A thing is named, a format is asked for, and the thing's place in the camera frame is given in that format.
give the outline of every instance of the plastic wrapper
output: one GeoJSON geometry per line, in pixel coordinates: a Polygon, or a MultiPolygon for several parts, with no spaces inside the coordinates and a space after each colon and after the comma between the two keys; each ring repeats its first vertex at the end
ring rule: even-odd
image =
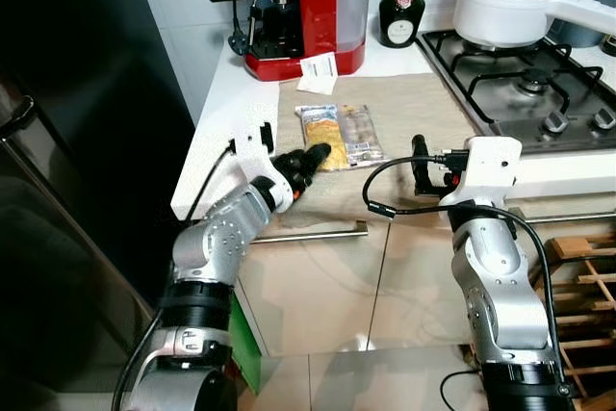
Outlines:
{"type": "Polygon", "coordinates": [[[307,146],[329,143],[331,154],[320,170],[347,170],[384,162],[368,107],[299,106],[307,146]]]}

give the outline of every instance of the stainless steel cooktop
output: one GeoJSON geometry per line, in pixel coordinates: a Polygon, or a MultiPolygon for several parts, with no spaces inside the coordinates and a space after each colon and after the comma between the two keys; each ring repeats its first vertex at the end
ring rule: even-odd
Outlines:
{"type": "Polygon", "coordinates": [[[454,31],[419,44],[483,135],[518,139],[525,153],[616,148],[616,93],[571,46],[486,49],[454,31]]]}

